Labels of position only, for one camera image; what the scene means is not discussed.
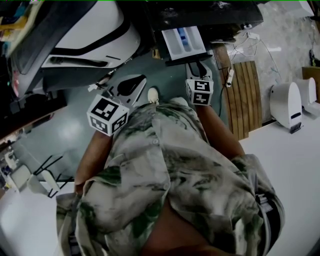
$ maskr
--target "white sneaker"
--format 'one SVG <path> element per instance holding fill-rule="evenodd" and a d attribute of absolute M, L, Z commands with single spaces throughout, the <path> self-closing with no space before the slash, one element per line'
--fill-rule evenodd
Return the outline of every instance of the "white sneaker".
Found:
<path fill-rule="evenodd" d="M 156 88 L 152 87 L 148 90 L 148 101 L 159 105 L 159 94 Z"/>

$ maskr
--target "camouflage shirt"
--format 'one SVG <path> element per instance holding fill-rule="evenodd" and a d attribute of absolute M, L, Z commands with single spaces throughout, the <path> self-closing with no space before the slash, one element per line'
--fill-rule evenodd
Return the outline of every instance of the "camouflage shirt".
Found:
<path fill-rule="evenodd" d="M 147 104 L 131 114 L 83 196 L 57 197 L 61 249 L 66 256 L 139 255 L 168 198 L 211 245 L 255 256 L 264 223 L 257 189 L 279 201 L 254 155 L 230 161 L 208 144 L 194 110 Z"/>

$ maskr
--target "wooden board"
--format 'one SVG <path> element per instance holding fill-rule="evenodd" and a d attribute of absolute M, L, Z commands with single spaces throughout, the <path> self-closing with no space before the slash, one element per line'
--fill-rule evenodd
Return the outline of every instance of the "wooden board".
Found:
<path fill-rule="evenodd" d="M 255 120 L 254 120 L 254 109 L 252 104 L 250 80 L 249 80 L 249 74 L 248 74 L 246 62 L 242 62 L 241 67 L 243 71 L 245 91 L 246 91 L 246 97 L 247 97 L 247 103 L 248 103 L 249 132 L 251 132 L 255 129 Z"/>
<path fill-rule="evenodd" d="M 254 130 L 259 128 L 259 121 L 258 121 L 258 102 L 257 102 L 257 94 L 256 94 L 256 86 L 255 86 L 255 79 L 254 73 L 252 72 L 251 63 L 248 61 L 245 63 L 246 68 L 248 71 L 250 88 L 251 88 L 251 98 L 252 98 L 252 110 L 253 110 L 253 124 Z"/>
<path fill-rule="evenodd" d="M 219 70 L 219 74 L 220 74 L 220 79 L 221 79 L 221 83 L 222 83 L 222 88 L 226 85 L 226 72 L 224 72 L 224 70 L 226 70 L 226 72 L 228 73 L 228 69 L 221 69 Z M 231 112 L 230 112 L 230 103 L 229 103 L 229 98 L 228 98 L 228 92 L 227 89 L 224 88 L 223 89 L 223 97 L 224 97 L 224 102 L 225 102 L 225 111 L 228 117 L 228 125 L 229 125 L 229 129 L 232 132 L 232 119 L 231 119 Z"/>
<path fill-rule="evenodd" d="M 233 88 L 233 94 L 234 94 L 234 100 L 235 100 L 235 106 L 236 106 L 236 119 L 238 123 L 238 139 L 242 140 L 244 138 L 244 120 L 242 115 L 242 104 L 241 104 L 241 97 L 240 97 L 238 78 L 237 78 L 236 72 L 234 72 L 234 75 L 233 75 L 232 88 Z"/>
<path fill-rule="evenodd" d="M 248 100 L 247 100 L 247 90 L 244 79 L 244 72 L 241 63 L 234 64 L 234 69 L 237 77 L 241 108 L 242 108 L 242 120 L 243 120 L 243 137 L 249 137 L 249 114 L 248 114 Z"/>
<path fill-rule="evenodd" d="M 228 100 L 230 104 L 230 115 L 231 115 L 231 122 L 232 122 L 232 133 L 234 136 L 239 140 L 239 133 L 238 133 L 238 117 L 237 117 L 237 107 L 236 107 L 236 100 L 234 95 L 233 87 L 226 88 L 228 94 Z"/>
<path fill-rule="evenodd" d="M 227 48 L 223 43 L 215 43 L 212 50 L 219 70 L 229 68 L 231 66 Z"/>
<path fill-rule="evenodd" d="M 259 86 L 257 67 L 254 61 L 250 61 L 250 62 L 251 62 L 254 85 L 255 85 L 256 103 L 257 103 L 257 109 L 258 109 L 258 125 L 259 127 L 262 127 L 261 95 L 260 95 L 260 86 Z"/>

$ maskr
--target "forearm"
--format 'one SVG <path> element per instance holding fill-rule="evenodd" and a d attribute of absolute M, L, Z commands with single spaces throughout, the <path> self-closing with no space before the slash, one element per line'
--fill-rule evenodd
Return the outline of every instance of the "forearm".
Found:
<path fill-rule="evenodd" d="M 228 159 L 245 154 L 242 146 L 211 106 L 195 106 L 210 145 Z"/>
<path fill-rule="evenodd" d="M 80 161 L 74 179 L 75 190 L 81 192 L 84 183 L 101 172 L 112 147 L 112 136 L 96 131 Z"/>

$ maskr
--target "wire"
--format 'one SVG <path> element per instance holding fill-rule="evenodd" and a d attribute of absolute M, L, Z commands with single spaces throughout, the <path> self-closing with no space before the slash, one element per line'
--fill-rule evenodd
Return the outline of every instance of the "wire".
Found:
<path fill-rule="evenodd" d="M 279 73 L 279 69 L 278 69 L 278 67 L 277 67 L 277 64 L 276 64 L 276 62 L 275 62 L 274 58 L 272 57 L 272 55 L 271 55 L 271 53 L 270 53 L 270 51 L 269 51 L 268 47 L 265 45 L 265 43 L 264 43 L 264 41 L 262 41 L 262 39 L 261 39 L 261 42 L 263 43 L 264 47 L 265 47 L 265 48 L 266 48 L 266 50 L 268 51 L 268 53 L 269 53 L 269 55 L 270 55 L 270 57 L 271 57 L 271 59 L 272 59 L 272 61 L 273 61 L 273 64 L 275 65 L 276 71 L 277 71 L 277 73 L 279 74 L 280 79 L 282 80 L 282 77 L 281 77 L 281 74 Z"/>
<path fill-rule="evenodd" d="M 232 61 L 234 60 L 234 58 L 236 57 L 237 54 L 238 54 L 238 52 L 236 52 L 236 53 L 234 54 L 234 56 L 233 56 L 232 59 L 230 60 L 231 63 L 232 63 Z"/>
<path fill-rule="evenodd" d="M 220 102 L 220 107 L 219 107 L 219 117 L 221 116 L 221 109 L 222 109 L 222 93 L 224 91 L 224 88 L 227 88 L 225 85 L 222 86 L 221 92 L 220 92 L 220 98 L 219 98 L 219 102 Z"/>
<path fill-rule="evenodd" d="M 249 38 L 249 37 L 247 37 L 247 38 L 246 38 L 242 43 L 238 44 L 237 46 L 235 46 L 235 44 L 233 44 L 234 49 L 233 49 L 233 51 L 232 51 L 232 52 L 228 53 L 228 55 L 233 54 L 233 53 L 234 53 L 234 51 L 236 51 L 236 50 L 237 50 L 237 47 L 242 46 L 242 45 L 243 45 L 245 42 L 247 42 L 249 39 L 250 39 L 250 38 Z"/>
<path fill-rule="evenodd" d="M 210 44 L 231 44 L 231 45 L 233 45 L 234 42 L 210 41 Z"/>
<path fill-rule="evenodd" d="M 224 76 L 224 81 L 227 80 L 228 75 L 229 75 L 229 69 L 228 69 L 227 75 Z M 224 88 L 227 88 L 226 82 L 225 82 L 225 84 L 222 85 L 222 89 L 221 89 L 221 91 L 220 91 L 220 96 L 219 96 L 219 104 L 220 104 L 220 107 L 219 107 L 219 115 L 218 115 L 219 117 L 221 116 L 221 110 L 222 110 L 222 93 L 223 93 L 223 91 L 224 91 Z"/>
<path fill-rule="evenodd" d="M 247 33 L 248 33 L 248 31 L 245 32 L 243 35 L 236 35 L 236 36 L 234 36 L 234 38 L 245 38 Z"/>
<path fill-rule="evenodd" d="M 232 61 L 230 60 L 230 64 L 231 64 L 231 69 L 233 70 L 234 69 L 234 66 L 233 66 L 233 64 L 232 64 Z"/>
<path fill-rule="evenodd" d="M 242 50 L 250 49 L 250 48 L 252 48 L 252 47 L 256 46 L 256 48 L 255 48 L 255 52 L 254 52 L 254 55 L 245 55 L 245 54 L 244 54 L 244 53 L 242 53 L 241 51 L 238 51 L 237 49 L 235 49 L 235 50 L 236 50 L 236 53 L 242 54 L 242 55 L 243 55 L 243 56 L 245 56 L 245 57 L 255 57 L 255 56 L 256 56 L 256 54 L 257 54 L 257 52 L 258 52 L 258 44 L 259 44 L 260 42 L 261 42 L 261 40 L 260 40 L 259 42 L 255 43 L 254 45 L 252 45 L 251 47 L 248 47 L 248 48 L 244 48 L 244 49 L 242 49 Z"/>
<path fill-rule="evenodd" d="M 311 27 L 312 27 L 312 30 L 313 30 L 313 41 L 312 41 L 312 47 L 311 47 L 311 50 L 314 51 L 314 45 L 315 45 L 315 42 L 316 42 L 316 28 L 313 24 L 311 24 Z"/>

